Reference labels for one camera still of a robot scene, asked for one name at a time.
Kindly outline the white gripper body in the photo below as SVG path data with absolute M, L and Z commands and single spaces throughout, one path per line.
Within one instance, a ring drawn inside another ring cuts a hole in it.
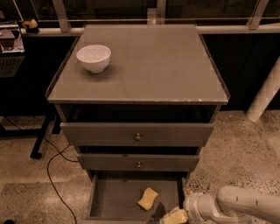
M 213 193 L 192 192 L 185 195 L 183 208 L 191 221 L 214 221 L 215 200 Z

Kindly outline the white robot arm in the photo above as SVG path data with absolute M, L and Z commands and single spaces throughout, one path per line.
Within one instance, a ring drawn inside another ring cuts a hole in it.
M 223 186 L 216 193 L 185 189 L 183 208 L 175 207 L 159 223 L 213 221 L 216 224 L 253 224 L 254 217 L 270 224 L 280 224 L 280 198 L 236 186 Z

